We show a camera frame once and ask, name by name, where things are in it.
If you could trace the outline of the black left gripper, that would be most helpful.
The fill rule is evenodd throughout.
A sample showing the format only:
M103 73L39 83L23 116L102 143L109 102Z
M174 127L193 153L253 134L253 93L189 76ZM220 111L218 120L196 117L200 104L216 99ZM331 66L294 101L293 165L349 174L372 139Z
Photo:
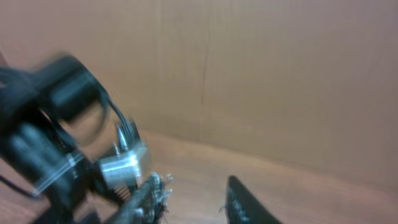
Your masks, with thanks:
M88 192L121 207L127 198L109 189L102 177L98 162L80 161L75 165L62 162L55 165L47 161L29 161L27 179L34 184L34 197L44 195L50 207L32 223L75 223L74 212L86 200ZM129 193L138 185L126 186Z

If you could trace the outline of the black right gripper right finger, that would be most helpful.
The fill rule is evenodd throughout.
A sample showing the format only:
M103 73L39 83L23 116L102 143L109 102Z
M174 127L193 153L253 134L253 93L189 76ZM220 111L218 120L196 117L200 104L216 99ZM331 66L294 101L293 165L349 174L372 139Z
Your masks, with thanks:
M282 224L235 175L228 177L224 210L228 224Z

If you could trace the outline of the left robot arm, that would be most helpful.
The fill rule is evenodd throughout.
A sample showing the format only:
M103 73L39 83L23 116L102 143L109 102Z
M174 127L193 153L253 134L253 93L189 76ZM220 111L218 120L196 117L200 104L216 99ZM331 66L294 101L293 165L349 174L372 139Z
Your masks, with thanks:
M84 140L75 139L62 123L95 103L102 110L98 126ZM81 147L96 140L111 111L119 119L117 145L91 161ZM73 223L88 192L123 206L117 189L138 189L145 151L134 121L74 56L62 55L36 71L1 67L1 157L34 185L31 198L48 198L37 223Z

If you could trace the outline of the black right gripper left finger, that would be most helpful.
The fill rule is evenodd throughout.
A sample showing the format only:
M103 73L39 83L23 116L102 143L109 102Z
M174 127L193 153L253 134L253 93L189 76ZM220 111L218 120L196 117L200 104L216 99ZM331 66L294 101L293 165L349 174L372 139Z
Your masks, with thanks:
M131 195L127 202L111 215L105 224L158 224L168 212L168 199L173 192L167 186L173 181L153 172Z

